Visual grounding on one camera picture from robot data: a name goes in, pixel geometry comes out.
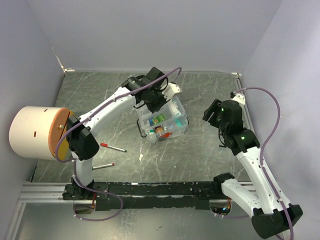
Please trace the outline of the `green battery pack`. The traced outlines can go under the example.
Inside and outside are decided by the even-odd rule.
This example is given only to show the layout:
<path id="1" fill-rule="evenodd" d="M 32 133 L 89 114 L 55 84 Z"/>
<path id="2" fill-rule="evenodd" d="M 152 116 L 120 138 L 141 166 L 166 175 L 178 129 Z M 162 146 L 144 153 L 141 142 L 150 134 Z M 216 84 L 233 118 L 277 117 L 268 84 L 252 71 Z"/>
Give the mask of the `green battery pack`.
<path id="1" fill-rule="evenodd" d="M 166 119 L 167 119 L 166 116 L 163 113 L 161 113 L 158 116 L 150 118 L 148 121 L 150 126 L 154 126 L 165 121 Z"/>

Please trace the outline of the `clear plastic storage box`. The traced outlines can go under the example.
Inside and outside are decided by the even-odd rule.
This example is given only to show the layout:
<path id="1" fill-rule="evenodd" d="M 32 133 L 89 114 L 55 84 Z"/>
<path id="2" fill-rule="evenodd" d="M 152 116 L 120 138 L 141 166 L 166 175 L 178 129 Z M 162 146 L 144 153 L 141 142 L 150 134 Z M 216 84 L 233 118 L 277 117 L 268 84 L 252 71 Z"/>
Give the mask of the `clear plastic storage box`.
<path id="1" fill-rule="evenodd" d="M 145 105 L 136 112 L 139 134 L 151 144 L 182 136 L 189 125 L 186 111 L 177 96 L 157 112 L 152 113 Z"/>

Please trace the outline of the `orange cap small bottle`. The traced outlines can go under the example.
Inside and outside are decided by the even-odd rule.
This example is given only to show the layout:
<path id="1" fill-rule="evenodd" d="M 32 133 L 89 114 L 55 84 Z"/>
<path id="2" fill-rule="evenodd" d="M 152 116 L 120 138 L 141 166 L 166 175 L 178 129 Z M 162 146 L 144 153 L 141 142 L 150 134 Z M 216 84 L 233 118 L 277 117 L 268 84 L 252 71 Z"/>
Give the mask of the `orange cap small bottle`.
<path id="1" fill-rule="evenodd" d="M 163 131 L 163 128 L 161 126 L 158 126 L 154 131 L 156 134 L 160 134 Z"/>

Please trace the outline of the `teal blister pack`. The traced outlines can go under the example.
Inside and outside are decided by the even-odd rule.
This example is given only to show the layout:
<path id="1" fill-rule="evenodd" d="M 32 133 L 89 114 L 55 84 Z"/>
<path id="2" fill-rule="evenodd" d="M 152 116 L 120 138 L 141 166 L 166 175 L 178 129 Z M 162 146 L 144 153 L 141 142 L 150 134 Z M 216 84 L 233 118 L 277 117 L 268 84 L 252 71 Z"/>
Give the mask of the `teal blister pack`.
<path id="1" fill-rule="evenodd" d="M 184 126 L 186 126 L 188 124 L 188 121 L 184 116 L 181 116 L 179 118 L 176 118 L 174 120 L 174 123 L 176 124 L 176 126 L 178 128 L 183 128 Z"/>

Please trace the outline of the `clear divided organizer tray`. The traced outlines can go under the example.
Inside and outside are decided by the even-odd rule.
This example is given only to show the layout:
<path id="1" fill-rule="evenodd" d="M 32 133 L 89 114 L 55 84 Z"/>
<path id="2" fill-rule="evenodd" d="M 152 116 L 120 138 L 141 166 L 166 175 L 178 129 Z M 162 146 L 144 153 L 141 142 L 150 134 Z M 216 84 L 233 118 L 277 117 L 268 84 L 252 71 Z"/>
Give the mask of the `clear divided organizer tray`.
<path id="1" fill-rule="evenodd" d="M 160 126 L 162 126 L 164 130 L 182 129 L 185 128 L 189 123 L 186 111 L 177 96 L 173 97 L 169 102 L 167 102 L 158 112 L 152 113 L 147 109 L 146 106 L 137 109 L 136 112 L 138 114 L 140 125 L 145 130 L 155 129 Z M 164 114 L 166 120 L 157 125 L 150 126 L 149 119 L 160 114 Z M 184 127 L 177 127 L 174 120 L 182 116 L 186 118 L 187 125 Z"/>

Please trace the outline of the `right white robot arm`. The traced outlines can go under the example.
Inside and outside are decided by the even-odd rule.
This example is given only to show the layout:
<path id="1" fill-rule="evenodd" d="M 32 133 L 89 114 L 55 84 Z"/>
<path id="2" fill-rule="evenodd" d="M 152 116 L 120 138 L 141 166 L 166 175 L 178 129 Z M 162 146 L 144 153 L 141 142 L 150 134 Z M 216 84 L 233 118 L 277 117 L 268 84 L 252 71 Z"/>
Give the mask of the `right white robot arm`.
<path id="1" fill-rule="evenodd" d="M 202 119 L 218 129 L 223 146 L 242 164 L 256 195 L 241 186 L 230 173 L 214 178 L 216 184 L 212 186 L 212 193 L 218 199 L 227 196 L 236 202 L 251 218 L 255 232 L 265 240 L 288 231 L 302 217 L 303 210 L 282 192 L 261 155 L 262 148 L 255 133 L 244 127 L 244 105 L 244 97 L 215 99 Z"/>

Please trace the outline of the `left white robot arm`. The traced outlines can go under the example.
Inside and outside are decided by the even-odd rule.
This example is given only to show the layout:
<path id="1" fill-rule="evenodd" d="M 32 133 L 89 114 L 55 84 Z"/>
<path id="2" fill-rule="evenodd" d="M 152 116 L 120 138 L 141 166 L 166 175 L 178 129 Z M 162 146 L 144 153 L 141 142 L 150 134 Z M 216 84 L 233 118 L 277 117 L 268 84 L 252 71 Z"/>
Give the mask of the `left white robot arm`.
<path id="1" fill-rule="evenodd" d="M 100 149 L 96 136 L 103 126 L 127 109 L 144 102 L 151 112 L 158 111 L 169 101 L 165 93 L 169 87 L 169 73 L 152 67 L 146 75 L 131 76 L 105 101 L 87 113 L 67 120 L 67 131 L 62 136 L 71 152 L 73 163 L 72 185 L 81 199 L 89 199 L 94 192 L 93 158 Z"/>

